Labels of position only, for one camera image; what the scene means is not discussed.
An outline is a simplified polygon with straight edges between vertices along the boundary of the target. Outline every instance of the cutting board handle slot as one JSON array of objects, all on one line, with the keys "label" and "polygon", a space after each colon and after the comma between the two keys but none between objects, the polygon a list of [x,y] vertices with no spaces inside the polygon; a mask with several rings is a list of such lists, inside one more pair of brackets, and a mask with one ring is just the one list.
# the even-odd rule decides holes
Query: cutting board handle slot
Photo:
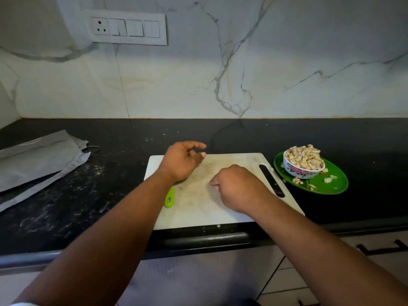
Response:
[{"label": "cutting board handle slot", "polygon": [[259,168],[261,169],[262,173],[265,175],[265,178],[267,179],[268,183],[271,185],[273,191],[278,197],[285,197],[285,194],[283,193],[282,189],[279,187],[275,179],[273,178],[272,174],[268,170],[268,168],[264,164],[260,164]]}]

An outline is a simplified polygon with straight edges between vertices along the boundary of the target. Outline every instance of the hand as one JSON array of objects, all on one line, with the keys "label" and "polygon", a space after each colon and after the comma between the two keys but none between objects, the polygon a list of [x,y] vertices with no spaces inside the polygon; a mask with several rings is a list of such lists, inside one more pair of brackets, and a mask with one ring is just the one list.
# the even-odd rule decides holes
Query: hand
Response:
[{"label": "hand", "polygon": [[210,181],[221,194],[224,205],[249,216],[259,204],[269,201],[273,194],[249,170],[237,164],[222,169]]},{"label": "hand", "polygon": [[170,174],[174,182],[185,180],[206,156],[206,153],[196,153],[193,148],[206,147],[206,144],[195,141],[177,142],[167,149],[157,170]]}]

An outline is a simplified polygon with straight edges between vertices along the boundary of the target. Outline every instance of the marble backsplash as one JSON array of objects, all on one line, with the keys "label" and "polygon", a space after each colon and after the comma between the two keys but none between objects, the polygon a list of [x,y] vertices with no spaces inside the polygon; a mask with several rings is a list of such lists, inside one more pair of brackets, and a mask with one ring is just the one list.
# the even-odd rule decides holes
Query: marble backsplash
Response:
[{"label": "marble backsplash", "polygon": [[[23,1],[0,1],[23,117],[408,116],[408,0]],[[81,8],[165,13],[169,45],[93,44]]]}]

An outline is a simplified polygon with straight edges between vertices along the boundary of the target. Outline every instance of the gray cloth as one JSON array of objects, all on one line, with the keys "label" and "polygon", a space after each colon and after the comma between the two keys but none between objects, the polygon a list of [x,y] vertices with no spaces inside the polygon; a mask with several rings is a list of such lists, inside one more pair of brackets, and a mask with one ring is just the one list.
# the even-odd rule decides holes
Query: gray cloth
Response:
[{"label": "gray cloth", "polygon": [[0,150],[0,192],[63,170],[86,144],[62,130]]},{"label": "gray cloth", "polygon": [[40,182],[39,184],[31,187],[30,189],[25,190],[23,193],[20,193],[15,198],[7,202],[4,202],[3,204],[0,204],[0,213],[9,207],[18,204],[21,201],[24,201],[31,195],[37,193],[38,191],[43,190],[45,187],[51,185],[55,180],[58,180],[61,177],[64,177],[66,174],[72,172],[78,166],[84,164],[88,160],[90,154],[91,153],[79,153],[66,168],[64,168],[59,173],[55,174],[53,177],[50,177],[49,179]]}]

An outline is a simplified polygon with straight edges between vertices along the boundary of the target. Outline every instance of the left hand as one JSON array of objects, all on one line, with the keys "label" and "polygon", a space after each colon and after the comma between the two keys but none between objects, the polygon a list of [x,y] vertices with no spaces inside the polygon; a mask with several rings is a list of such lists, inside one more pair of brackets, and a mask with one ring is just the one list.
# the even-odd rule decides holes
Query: left hand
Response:
[{"label": "left hand", "polygon": [[167,149],[157,170],[170,174],[174,182],[185,180],[206,156],[206,153],[196,153],[193,148],[206,147],[196,141],[177,142]]}]

